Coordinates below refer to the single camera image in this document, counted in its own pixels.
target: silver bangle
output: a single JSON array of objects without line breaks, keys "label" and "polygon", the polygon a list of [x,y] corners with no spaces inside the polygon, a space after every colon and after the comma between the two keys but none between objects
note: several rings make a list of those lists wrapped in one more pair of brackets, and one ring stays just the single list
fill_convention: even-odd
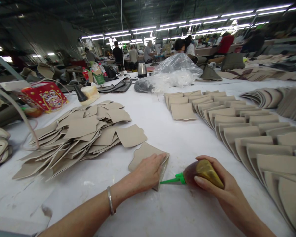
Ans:
[{"label": "silver bangle", "polygon": [[107,190],[108,190],[108,198],[109,198],[109,203],[110,203],[111,216],[114,216],[116,214],[116,211],[114,211],[114,208],[113,208],[110,186],[108,186]]}]

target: glue bottle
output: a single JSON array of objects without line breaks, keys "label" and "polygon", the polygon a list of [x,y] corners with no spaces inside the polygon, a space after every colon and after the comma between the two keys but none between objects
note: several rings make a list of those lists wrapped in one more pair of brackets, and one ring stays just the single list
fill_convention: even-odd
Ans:
[{"label": "glue bottle", "polygon": [[182,184],[187,184],[192,187],[198,187],[194,180],[195,176],[207,179],[221,189],[224,188],[223,182],[220,180],[212,164],[208,160],[195,161],[186,167],[182,173],[176,174],[175,179],[166,180],[160,183],[171,184],[174,182],[181,182]]}]

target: woman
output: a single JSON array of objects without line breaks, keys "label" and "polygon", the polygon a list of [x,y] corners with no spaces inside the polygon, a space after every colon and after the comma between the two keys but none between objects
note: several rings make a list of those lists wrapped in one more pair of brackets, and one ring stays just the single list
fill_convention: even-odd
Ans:
[{"label": "woman", "polygon": [[[94,236],[109,215],[116,213],[116,209],[123,201],[137,193],[150,190],[159,182],[161,163],[165,157],[166,154],[163,153],[161,155],[153,154],[143,159],[132,173],[74,209],[41,233],[39,237]],[[220,189],[208,180],[197,176],[194,177],[195,182],[201,189],[206,190],[218,199],[223,211],[236,227],[246,236],[275,237],[272,231],[254,213],[235,178],[215,158],[202,155],[196,157],[196,159],[208,160],[223,181],[225,188]]]}]

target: metal pole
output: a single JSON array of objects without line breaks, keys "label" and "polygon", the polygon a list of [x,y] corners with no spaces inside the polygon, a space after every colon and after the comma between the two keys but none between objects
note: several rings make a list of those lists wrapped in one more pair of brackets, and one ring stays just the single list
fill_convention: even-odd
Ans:
[{"label": "metal pole", "polygon": [[0,64],[8,70],[11,75],[14,75],[16,79],[19,81],[24,80],[23,77],[18,74],[6,61],[3,60],[3,58],[0,57]]}]

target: bottle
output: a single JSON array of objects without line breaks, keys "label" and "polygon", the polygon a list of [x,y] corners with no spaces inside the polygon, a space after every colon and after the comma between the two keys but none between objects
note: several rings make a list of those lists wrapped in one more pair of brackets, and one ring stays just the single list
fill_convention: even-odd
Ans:
[{"label": "bottle", "polygon": [[108,74],[106,73],[106,71],[105,71],[104,67],[101,65],[101,63],[99,63],[99,67],[100,67],[101,72],[103,73],[103,76],[107,77]]},{"label": "bottle", "polygon": [[87,81],[89,80],[88,71],[86,70],[85,67],[82,68],[82,75],[84,76],[84,78],[85,78]]},{"label": "bottle", "polygon": [[166,180],[160,183],[169,184],[173,182],[181,182],[182,184],[187,184],[192,187],[198,187],[194,180],[195,176],[207,179],[221,189],[224,188],[223,182],[220,180],[212,164],[208,160],[195,161],[186,167],[182,173],[176,174],[175,179]]}]

